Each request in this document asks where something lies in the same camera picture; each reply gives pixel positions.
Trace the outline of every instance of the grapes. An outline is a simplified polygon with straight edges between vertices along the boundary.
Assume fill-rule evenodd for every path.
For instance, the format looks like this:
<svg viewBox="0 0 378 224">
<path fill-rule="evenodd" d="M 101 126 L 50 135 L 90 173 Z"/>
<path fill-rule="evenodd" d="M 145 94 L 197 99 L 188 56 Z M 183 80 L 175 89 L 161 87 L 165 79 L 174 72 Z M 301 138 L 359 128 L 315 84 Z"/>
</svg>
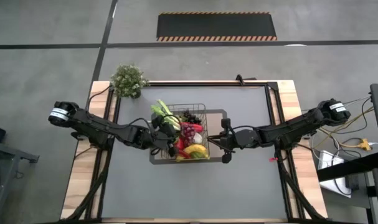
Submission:
<svg viewBox="0 0 378 224">
<path fill-rule="evenodd" d="M 181 119 L 184 122 L 189 122 L 192 124 L 201 124 L 201 120 L 196 115 L 190 114 L 189 110 L 185 110 L 183 112 L 183 115 L 181 115 Z"/>
<path fill-rule="evenodd" d="M 193 144 L 194 135 L 196 132 L 194 131 L 193 124 L 183 124 L 182 125 L 182 133 L 181 136 L 183 138 L 183 145 L 184 147 L 190 146 Z"/>
</svg>

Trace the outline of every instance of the metal basket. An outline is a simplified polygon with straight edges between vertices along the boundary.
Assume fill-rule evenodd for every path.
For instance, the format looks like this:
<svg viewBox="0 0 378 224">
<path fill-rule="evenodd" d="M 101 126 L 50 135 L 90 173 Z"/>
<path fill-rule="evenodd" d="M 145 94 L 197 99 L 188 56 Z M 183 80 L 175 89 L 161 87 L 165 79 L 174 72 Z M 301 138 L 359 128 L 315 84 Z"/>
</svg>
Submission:
<svg viewBox="0 0 378 224">
<path fill-rule="evenodd" d="M 190 114 L 196 115 L 201 120 L 201 126 L 204 129 L 200 135 L 202 137 L 202 145 L 208 151 L 208 158 L 198 158 L 198 159 L 184 159 L 183 161 L 195 161 L 195 160 L 203 160 L 209 159 L 210 152 L 209 152 L 209 143 L 207 141 L 208 137 L 208 128 L 207 128 L 207 111 L 206 106 L 202 103 L 193 103 L 193 104 L 175 104 L 175 105 L 167 105 L 168 109 L 173 115 L 179 117 L 179 115 L 183 115 L 183 112 L 189 110 Z M 175 160 L 176 156 L 171 157 L 166 151 L 161 151 L 161 157 L 163 159 L 171 159 Z"/>
</svg>

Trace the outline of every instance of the orange and black stripe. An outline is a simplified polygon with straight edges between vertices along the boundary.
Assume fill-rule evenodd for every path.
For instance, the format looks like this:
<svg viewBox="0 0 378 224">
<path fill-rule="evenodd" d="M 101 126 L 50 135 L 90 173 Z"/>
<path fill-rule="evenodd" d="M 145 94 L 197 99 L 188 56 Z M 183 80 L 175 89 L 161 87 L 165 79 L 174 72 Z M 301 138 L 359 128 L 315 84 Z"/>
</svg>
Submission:
<svg viewBox="0 0 378 224">
<path fill-rule="evenodd" d="M 269 12 L 162 12 L 160 15 L 176 14 L 269 14 Z"/>
<path fill-rule="evenodd" d="M 158 37 L 160 42 L 275 41 L 276 36 L 191 36 Z"/>
</svg>

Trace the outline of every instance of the small green plant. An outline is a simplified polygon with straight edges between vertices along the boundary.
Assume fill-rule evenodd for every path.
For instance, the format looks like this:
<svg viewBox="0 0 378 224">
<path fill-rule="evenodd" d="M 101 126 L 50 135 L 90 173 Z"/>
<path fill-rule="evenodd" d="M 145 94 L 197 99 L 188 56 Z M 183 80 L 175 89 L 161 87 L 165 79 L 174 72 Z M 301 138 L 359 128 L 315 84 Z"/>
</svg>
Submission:
<svg viewBox="0 0 378 224">
<path fill-rule="evenodd" d="M 135 65 L 119 65 L 111 77 L 111 84 L 119 97 L 139 98 L 140 90 L 148 85 L 148 80 Z"/>
</svg>

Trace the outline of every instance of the gray table surface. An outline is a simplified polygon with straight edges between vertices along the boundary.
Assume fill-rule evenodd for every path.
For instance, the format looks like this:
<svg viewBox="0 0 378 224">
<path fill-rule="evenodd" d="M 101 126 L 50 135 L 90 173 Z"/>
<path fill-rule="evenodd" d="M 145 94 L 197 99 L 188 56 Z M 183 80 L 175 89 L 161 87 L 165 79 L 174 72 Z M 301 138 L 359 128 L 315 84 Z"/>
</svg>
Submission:
<svg viewBox="0 0 378 224">
<path fill-rule="evenodd" d="M 149 118 L 150 105 L 203 103 L 223 109 L 232 126 L 270 124 L 265 90 L 250 87 L 150 87 L 121 100 L 118 123 Z M 209 126 L 220 123 L 209 123 Z M 116 141 L 103 218 L 286 218 L 274 148 L 245 149 L 229 164 L 153 165 L 149 151 Z"/>
</svg>

